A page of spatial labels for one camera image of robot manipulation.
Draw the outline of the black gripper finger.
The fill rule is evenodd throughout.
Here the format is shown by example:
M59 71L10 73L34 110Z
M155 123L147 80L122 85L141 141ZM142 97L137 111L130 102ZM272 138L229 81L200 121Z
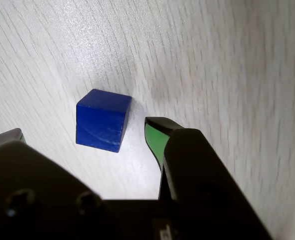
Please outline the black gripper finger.
M170 198L178 205L177 230L182 239L271 238L200 130L148 116L144 136L161 168L159 198Z
M0 240L117 240L101 198L25 142L0 134Z

